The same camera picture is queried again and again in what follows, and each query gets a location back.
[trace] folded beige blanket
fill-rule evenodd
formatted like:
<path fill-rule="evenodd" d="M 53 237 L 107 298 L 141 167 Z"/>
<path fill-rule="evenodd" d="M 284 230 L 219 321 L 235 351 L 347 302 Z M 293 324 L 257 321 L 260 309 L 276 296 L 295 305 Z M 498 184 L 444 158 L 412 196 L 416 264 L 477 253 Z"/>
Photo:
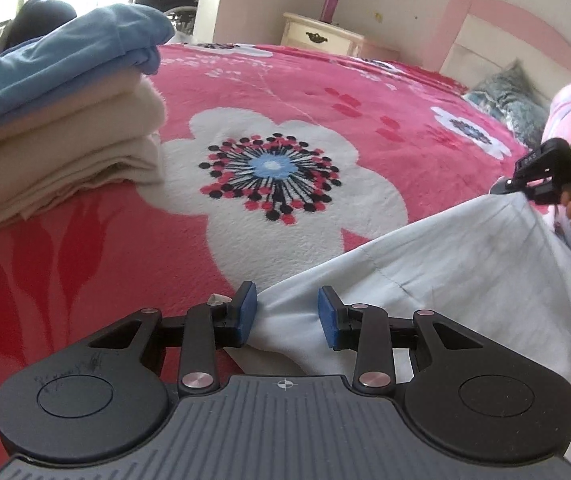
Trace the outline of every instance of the folded beige blanket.
<path fill-rule="evenodd" d="M 40 108 L 8 124 L 3 124 L 0 126 L 0 141 L 53 123 L 74 112 L 83 110 L 83 108 L 117 95 L 132 92 L 140 83 L 141 77 L 142 75 L 137 68 L 129 67 L 120 70 L 45 108 Z"/>
<path fill-rule="evenodd" d="M 80 189 L 162 179 L 163 99 L 141 79 L 117 95 L 0 142 L 0 225 L 53 207 Z"/>

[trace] blue blanket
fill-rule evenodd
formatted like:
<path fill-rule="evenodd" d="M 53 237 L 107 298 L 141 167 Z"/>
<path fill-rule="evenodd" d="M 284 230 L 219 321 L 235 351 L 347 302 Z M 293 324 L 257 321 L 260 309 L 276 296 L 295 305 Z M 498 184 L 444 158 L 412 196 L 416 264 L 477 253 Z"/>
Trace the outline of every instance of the blue blanket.
<path fill-rule="evenodd" d="M 158 10 L 115 4 L 7 50 L 0 56 L 0 126 L 122 68 L 156 73 L 156 46 L 173 35 Z"/>

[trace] gray plastic base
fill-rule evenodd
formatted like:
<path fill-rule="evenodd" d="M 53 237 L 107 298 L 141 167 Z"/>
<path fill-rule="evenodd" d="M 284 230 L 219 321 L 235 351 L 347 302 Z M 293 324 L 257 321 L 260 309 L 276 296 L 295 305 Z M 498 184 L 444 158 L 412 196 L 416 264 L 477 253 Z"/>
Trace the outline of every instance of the gray plastic base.
<path fill-rule="evenodd" d="M 127 456 L 85 468 L 13 458 L 0 480 L 571 480 L 561 458 L 510 467 L 459 462 L 423 443 L 386 399 L 338 376 L 234 376 L 220 392 L 182 400 Z"/>

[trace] stack of folded clothes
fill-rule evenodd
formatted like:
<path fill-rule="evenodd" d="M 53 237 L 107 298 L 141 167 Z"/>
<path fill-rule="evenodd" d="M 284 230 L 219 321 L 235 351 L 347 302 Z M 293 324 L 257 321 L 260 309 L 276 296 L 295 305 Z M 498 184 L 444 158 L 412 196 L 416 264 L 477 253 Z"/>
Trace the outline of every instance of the stack of folded clothes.
<path fill-rule="evenodd" d="M 173 33 L 158 10 L 117 4 L 0 55 L 0 225 L 81 189 L 162 179 L 165 106 L 144 75 Z"/>

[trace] headboard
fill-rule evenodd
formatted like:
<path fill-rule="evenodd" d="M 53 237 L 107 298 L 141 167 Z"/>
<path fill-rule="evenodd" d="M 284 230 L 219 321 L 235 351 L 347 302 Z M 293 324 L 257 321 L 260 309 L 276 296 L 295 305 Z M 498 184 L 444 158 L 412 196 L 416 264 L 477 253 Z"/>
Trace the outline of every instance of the headboard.
<path fill-rule="evenodd" d="M 571 83 L 571 45 L 546 22 L 500 0 L 450 0 L 423 67 L 472 87 L 515 59 L 542 102 Z"/>

